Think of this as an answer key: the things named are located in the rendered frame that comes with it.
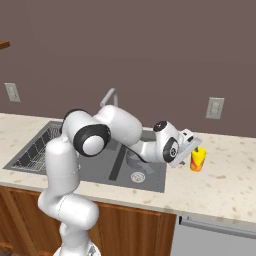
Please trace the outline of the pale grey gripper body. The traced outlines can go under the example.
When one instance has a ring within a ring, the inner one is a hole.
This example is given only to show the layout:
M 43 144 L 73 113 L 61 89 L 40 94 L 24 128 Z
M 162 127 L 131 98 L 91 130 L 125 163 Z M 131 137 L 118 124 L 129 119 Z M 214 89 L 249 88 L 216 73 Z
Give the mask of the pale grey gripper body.
M 176 155 L 175 159 L 169 163 L 172 168 L 177 167 L 180 163 L 182 163 L 193 150 L 196 150 L 198 146 L 202 143 L 200 138 L 194 138 L 191 142 L 187 142 L 183 144 Z

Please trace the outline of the grey double basin sink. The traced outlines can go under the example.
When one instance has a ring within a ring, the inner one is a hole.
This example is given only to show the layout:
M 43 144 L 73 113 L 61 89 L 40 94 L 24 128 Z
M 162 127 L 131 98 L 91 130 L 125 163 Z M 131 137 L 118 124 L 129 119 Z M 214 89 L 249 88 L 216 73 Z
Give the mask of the grey double basin sink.
M 5 169 L 45 175 L 45 147 L 60 136 L 61 123 L 49 121 L 13 157 Z M 93 158 L 78 157 L 80 180 L 163 193 L 166 163 L 145 163 L 131 150 L 111 139 L 104 151 Z

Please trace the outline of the grey dishwasher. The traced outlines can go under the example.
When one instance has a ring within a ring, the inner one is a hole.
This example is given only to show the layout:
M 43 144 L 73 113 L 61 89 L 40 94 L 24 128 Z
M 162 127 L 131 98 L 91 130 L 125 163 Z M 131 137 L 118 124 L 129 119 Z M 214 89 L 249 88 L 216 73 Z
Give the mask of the grey dishwasher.
M 256 256 L 256 239 L 220 234 L 179 224 L 174 231 L 170 256 Z M 256 228 L 191 216 L 192 220 L 256 232 Z

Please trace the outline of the brown wooden cupboard door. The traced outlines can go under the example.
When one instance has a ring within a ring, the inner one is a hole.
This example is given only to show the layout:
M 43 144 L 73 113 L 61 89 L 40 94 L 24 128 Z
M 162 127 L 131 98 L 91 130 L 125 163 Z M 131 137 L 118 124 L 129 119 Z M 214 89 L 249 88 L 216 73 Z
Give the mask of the brown wooden cupboard door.
M 0 246 L 25 256 L 38 256 L 38 250 L 6 187 L 0 186 L 0 230 L 7 237 Z
M 97 202 L 96 225 L 89 231 L 102 256 L 170 256 L 176 216 Z

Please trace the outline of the grey curved tap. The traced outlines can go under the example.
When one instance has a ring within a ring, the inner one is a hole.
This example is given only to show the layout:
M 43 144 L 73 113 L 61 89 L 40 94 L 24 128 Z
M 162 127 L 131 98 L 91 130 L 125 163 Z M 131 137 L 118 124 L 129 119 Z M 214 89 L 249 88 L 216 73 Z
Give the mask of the grey curved tap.
M 104 107 L 107 102 L 110 100 L 110 98 L 113 98 L 113 103 L 115 106 L 118 106 L 118 94 L 115 88 L 111 88 L 107 94 L 104 96 L 102 101 L 100 102 L 100 106 Z

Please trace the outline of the grey wall socket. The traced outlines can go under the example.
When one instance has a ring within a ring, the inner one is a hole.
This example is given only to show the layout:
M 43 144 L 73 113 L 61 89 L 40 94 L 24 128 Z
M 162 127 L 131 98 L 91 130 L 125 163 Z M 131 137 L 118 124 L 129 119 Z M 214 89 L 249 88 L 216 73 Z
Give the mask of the grey wall socket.
M 224 101 L 224 98 L 210 97 L 206 111 L 206 117 L 208 119 L 220 119 Z
M 7 94 L 11 102 L 20 102 L 19 93 L 15 83 L 5 84 Z

